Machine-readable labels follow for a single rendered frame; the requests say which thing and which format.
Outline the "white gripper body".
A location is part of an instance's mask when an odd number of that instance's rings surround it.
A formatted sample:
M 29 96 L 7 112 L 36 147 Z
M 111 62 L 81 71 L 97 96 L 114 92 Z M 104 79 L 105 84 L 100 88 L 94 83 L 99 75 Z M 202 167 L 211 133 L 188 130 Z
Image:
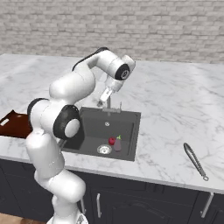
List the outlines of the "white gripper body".
M 105 102 L 112 94 L 113 94 L 113 90 L 109 87 L 106 87 L 100 97 L 100 101 Z

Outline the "metal sink faucet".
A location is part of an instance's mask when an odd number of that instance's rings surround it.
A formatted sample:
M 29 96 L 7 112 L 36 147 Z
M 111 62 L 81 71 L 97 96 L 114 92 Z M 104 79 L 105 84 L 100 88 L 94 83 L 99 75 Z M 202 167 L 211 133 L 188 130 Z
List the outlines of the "metal sink faucet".
M 112 108 L 111 107 L 111 97 L 107 99 L 107 107 L 102 109 L 103 112 L 107 112 L 109 115 L 111 113 L 121 113 L 122 107 L 119 108 Z

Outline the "dark grey sink basin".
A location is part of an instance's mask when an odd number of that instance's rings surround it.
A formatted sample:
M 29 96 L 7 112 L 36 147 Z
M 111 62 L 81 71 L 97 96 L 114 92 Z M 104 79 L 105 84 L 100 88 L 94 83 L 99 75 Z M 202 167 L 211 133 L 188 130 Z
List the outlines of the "dark grey sink basin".
M 59 146 L 66 152 L 134 161 L 140 119 L 139 112 L 109 115 L 99 108 L 82 107 L 79 132 L 66 141 L 60 140 Z M 122 139 L 122 149 L 115 151 L 114 145 L 109 145 L 109 138 L 118 136 Z

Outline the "dark red tray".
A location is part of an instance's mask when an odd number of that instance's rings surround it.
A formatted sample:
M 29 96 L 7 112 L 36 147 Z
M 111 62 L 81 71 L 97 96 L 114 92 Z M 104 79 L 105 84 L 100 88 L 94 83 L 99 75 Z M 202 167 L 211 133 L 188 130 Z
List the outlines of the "dark red tray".
M 12 110 L 0 120 L 0 136 L 27 138 L 32 132 L 27 114 L 19 114 Z

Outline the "purple eggplant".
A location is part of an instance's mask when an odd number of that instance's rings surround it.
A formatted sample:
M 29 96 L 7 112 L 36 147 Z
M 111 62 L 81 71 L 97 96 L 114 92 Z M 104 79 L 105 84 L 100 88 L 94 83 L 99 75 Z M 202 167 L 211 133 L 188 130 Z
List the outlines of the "purple eggplant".
M 115 140 L 114 150 L 120 151 L 122 149 L 122 139 L 121 136 L 118 136 Z

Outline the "metal kitchen tongs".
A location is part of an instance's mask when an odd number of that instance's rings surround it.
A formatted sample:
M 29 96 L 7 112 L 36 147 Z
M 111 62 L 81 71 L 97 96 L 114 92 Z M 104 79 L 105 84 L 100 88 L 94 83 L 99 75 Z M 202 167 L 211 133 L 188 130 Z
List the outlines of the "metal kitchen tongs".
M 205 181 L 208 181 L 209 177 L 206 175 L 206 173 L 205 173 L 204 169 L 202 168 L 202 166 L 200 164 L 200 161 L 197 159 L 197 156 L 195 155 L 193 149 L 190 147 L 190 145 L 188 143 L 184 143 L 183 146 L 184 146 L 184 150 L 185 150 L 186 155 L 190 158 L 194 167 L 199 172 L 200 176 Z

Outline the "dark cupboard door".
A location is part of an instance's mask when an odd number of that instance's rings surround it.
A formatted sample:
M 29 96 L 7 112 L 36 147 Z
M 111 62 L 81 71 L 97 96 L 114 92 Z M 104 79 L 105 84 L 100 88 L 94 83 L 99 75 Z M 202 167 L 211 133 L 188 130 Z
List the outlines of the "dark cupboard door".
M 200 217 L 210 192 L 199 192 L 188 224 L 224 224 L 224 194 L 214 192 L 212 203 L 206 217 Z
M 93 175 L 88 183 L 95 224 L 187 224 L 198 196 L 195 190 L 102 175 Z
M 53 195 L 34 179 L 32 164 L 0 159 L 0 167 L 25 218 L 48 222 L 53 216 Z

